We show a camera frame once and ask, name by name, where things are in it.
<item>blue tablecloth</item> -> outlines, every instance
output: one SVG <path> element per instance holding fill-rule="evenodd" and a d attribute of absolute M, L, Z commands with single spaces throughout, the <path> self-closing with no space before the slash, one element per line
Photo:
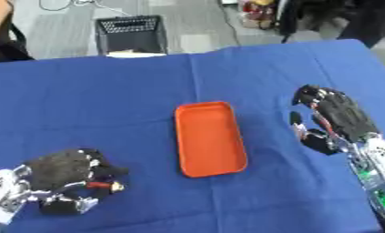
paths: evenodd
<path fill-rule="evenodd" d="M 385 67 L 356 41 L 0 64 L 0 168 L 95 147 L 131 170 L 127 191 L 85 215 L 44 217 L 30 204 L 8 232 L 377 232 L 345 156 L 303 147 L 289 127 L 305 84 L 346 92 L 385 135 Z M 236 111 L 248 167 L 185 177 L 174 110 L 219 100 Z"/>

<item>gray carpet floor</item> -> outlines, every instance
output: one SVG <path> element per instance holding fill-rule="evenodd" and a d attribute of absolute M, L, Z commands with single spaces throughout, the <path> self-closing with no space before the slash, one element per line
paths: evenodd
<path fill-rule="evenodd" d="M 68 0 L 41 1 L 43 6 L 54 9 L 68 3 Z M 162 15 L 171 54 L 202 53 L 237 45 L 277 44 L 282 39 L 273 31 L 242 27 L 236 7 L 226 7 L 224 14 L 218 0 L 103 0 L 102 4 L 130 15 Z M 94 20 L 111 16 L 122 14 L 94 5 L 72 5 L 52 12 L 39 8 L 38 0 L 17 0 L 14 21 L 26 34 L 32 55 L 46 59 L 95 56 Z M 300 30 L 290 41 L 335 38 L 345 24 L 341 20 L 328 22 L 319 33 Z M 385 39 L 372 51 L 385 64 Z"/>

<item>plastic tray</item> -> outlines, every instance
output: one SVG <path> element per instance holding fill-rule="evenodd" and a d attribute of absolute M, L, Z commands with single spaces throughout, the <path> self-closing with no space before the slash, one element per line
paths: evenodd
<path fill-rule="evenodd" d="M 176 125 L 179 163 L 185 175 L 207 177 L 246 167 L 245 149 L 228 103 L 180 106 Z"/>

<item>cable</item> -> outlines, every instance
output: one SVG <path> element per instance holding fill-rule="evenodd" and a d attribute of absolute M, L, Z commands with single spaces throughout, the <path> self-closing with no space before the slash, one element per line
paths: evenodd
<path fill-rule="evenodd" d="M 42 10 L 45 10 L 45 11 L 62 11 L 62 10 L 65 10 L 65 9 L 69 8 L 69 7 L 73 4 L 73 0 L 69 0 L 69 2 L 67 3 L 67 5 L 65 5 L 65 6 L 63 6 L 63 7 L 61 7 L 61 8 L 50 9 L 50 8 L 44 7 L 42 1 L 43 1 L 43 0 L 39 0 L 39 8 L 41 8 Z"/>
<path fill-rule="evenodd" d="M 230 27 L 230 29 L 232 30 L 232 36 L 233 36 L 233 39 L 236 43 L 237 46 L 241 46 L 241 43 L 240 41 L 238 40 L 238 31 L 236 30 L 236 28 L 230 23 L 230 18 L 228 17 L 228 13 L 226 12 L 225 10 L 225 7 L 223 7 L 223 5 L 220 3 L 220 1 L 218 1 L 218 6 L 220 8 L 220 10 L 222 11 L 222 14 L 223 14 L 223 18 L 225 19 L 225 23 Z"/>
<path fill-rule="evenodd" d="M 130 14 L 126 13 L 126 12 L 123 12 L 123 11 L 120 11 L 120 10 L 116 10 L 116 9 L 113 9 L 111 7 L 108 7 L 106 5 L 101 5 L 101 0 L 86 0 L 86 1 L 80 1 L 80 0 L 69 0 L 69 3 L 61 8 L 57 8 L 57 9 L 50 9 L 50 8 L 46 8 L 44 7 L 43 5 L 43 0 L 39 0 L 39 7 L 43 10 L 46 10 L 46 11 L 62 11 L 62 10 L 65 10 L 67 8 L 69 8 L 70 6 L 74 5 L 74 6 L 85 6 L 85 5 L 89 5 L 89 4 L 94 4 L 95 6 L 99 7 L 99 8 L 105 8 L 105 9 L 108 9 L 110 11 L 114 11 L 114 12 L 118 12 L 120 14 L 123 14 L 123 15 L 127 15 L 127 16 L 131 16 Z"/>
<path fill-rule="evenodd" d="M 99 0 L 99 1 L 94 0 L 93 4 L 95 4 L 95 6 L 100 7 L 100 8 L 105 8 L 105 9 L 108 9 L 110 11 L 118 12 L 118 13 L 123 14 L 123 15 L 131 16 L 131 14 L 129 14 L 129 13 L 126 13 L 126 12 L 123 12 L 123 11 L 120 11 L 120 10 L 116 10 L 116 9 L 110 8 L 110 7 L 106 6 L 106 5 L 101 5 L 100 4 L 101 1 L 102 0 Z"/>

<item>metal robot arm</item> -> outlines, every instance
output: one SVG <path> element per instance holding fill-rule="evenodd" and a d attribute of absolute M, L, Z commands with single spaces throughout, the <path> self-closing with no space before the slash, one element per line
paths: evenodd
<path fill-rule="evenodd" d="M 309 107 L 322 128 L 307 129 L 300 114 L 291 112 L 290 123 L 300 142 L 326 155 L 348 154 L 371 206 L 385 221 L 385 139 L 371 119 L 356 102 L 330 88 L 303 86 L 292 100 L 297 104 Z"/>
<path fill-rule="evenodd" d="M 126 168 L 111 166 L 97 150 L 70 149 L 0 170 L 0 230 L 27 202 L 37 202 L 44 214 L 83 214 L 124 186 L 114 179 Z M 91 189 L 88 197 L 76 193 Z"/>

